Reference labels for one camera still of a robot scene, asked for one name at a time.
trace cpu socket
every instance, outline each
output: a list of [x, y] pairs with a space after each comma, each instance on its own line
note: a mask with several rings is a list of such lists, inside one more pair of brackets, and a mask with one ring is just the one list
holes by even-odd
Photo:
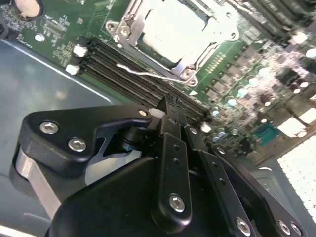
[[239, 38], [229, 12], [212, 0], [132, 0], [122, 20], [105, 28], [157, 73], [190, 84], [222, 42]]

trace black plastic arm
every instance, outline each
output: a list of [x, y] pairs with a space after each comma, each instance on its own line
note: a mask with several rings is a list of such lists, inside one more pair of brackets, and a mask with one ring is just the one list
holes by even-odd
[[[85, 171], [93, 157], [97, 138], [110, 141], [117, 130], [146, 127], [151, 120], [150, 113], [139, 105], [36, 112], [24, 118], [18, 142], [27, 156], [62, 176], [76, 177]], [[58, 126], [56, 133], [41, 131], [40, 125], [47, 121]], [[83, 151], [69, 147], [72, 138], [85, 143]]]

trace integrated circuit chip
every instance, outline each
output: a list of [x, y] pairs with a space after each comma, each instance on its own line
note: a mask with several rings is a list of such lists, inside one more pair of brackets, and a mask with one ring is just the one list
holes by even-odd
[[211, 99], [211, 101], [216, 101], [219, 98], [219, 94], [217, 94], [214, 90], [209, 89], [206, 95]]
[[222, 82], [224, 82], [226, 85], [231, 85], [235, 83], [235, 80], [231, 78], [227, 74], [223, 74], [223, 76], [220, 78]]
[[231, 65], [227, 70], [227, 73], [235, 80], [242, 76], [242, 71], [234, 65]]
[[254, 59], [254, 60], [259, 60], [260, 59], [260, 55], [259, 53], [253, 48], [253, 47], [249, 47], [244, 54], [247, 56], [247, 58], [249, 59]]
[[216, 90], [219, 94], [224, 94], [228, 90], [227, 87], [221, 84], [219, 81], [216, 82], [212, 88]]
[[244, 56], [240, 56], [236, 63], [242, 67], [243, 71], [247, 71], [251, 67], [249, 59], [245, 58]]

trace motherboard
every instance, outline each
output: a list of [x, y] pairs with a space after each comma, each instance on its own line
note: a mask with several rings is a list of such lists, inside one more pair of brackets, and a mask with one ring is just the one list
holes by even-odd
[[16, 40], [123, 102], [178, 98], [188, 123], [254, 164], [316, 132], [316, 3], [0, 0]]

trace silver screw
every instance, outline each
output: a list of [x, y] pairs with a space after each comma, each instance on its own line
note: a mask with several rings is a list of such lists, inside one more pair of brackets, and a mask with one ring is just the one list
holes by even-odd
[[121, 29], [120, 29], [120, 32], [124, 36], [129, 36], [130, 28], [128, 26], [122, 26]]
[[251, 230], [248, 224], [242, 220], [240, 217], [237, 217], [236, 219], [236, 224], [238, 229], [245, 235], [245, 236], [250, 236], [251, 235]]
[[233, 130], [232, 130], [232, 135], [233, 135], [233, 136], [236, 136], [237, 134], [238, 134], [238, 130], [237, 130], [237, 129], [233, 129]]
[[198, 133], [198, 132], [197, 132], [194, 128], [192, 128], [192, 127], [190, 128], [190, 131], [191, 131], [191, 133], [193, 133], [194, 135], [197, 135], [197, 133]]
[[108, 24], [108, 29], [109, 29], [110, 31], [113, 31], [113, 30], [114, 30], [114, 25], [113, 25], [112, 23], [109, 23], [109, 24]]
[[146, 113], [145, 111], [140, 110], [139, 113], [140, 113], [142, 116], [147, 116], [147, 113]]
[[286, 233], [288, 236], [291, 235], [291, 231], [288, 228], [288, 226], [286, 224], [284, 224], [283, 221], [278, 221], [278, 225], [280, 226], [281, 230]]
[[85, 142], [80, 138], [70, 139], [68, 142], [68, 146], [71, 150], [73, 150], [75, 152], [83, 152], [87, 147]]
[[178, 195], [171, 195], [169, 198], [170, 206], [176, 212], [183, 212], [185, 209], [185, 205], [183, 200]]
[[300, 230], [300, 228], [298, 228], [293, 222], [291, 222], [291, 227], [293, 228], [293, 230], [300, 236], [302, 236], [302, 231]]
[[59, 127], [53, 122], [42, 122], [39, 126], [39, 129], [46, 134], [55, 134], [58, 132]]
[[191, 69], [185, 69], [183, 71], [183, 73], [181, 74], [182, 78], [189, 78], [192, 74], [192, 70]]
[[220, 154], [225, 154], [225, 151], [224, 151], [224, 149], [223, 148], [221, 148], [221, 147], [217, 147], [217, 150], [218, 150], [218, 152], [220, 153]]

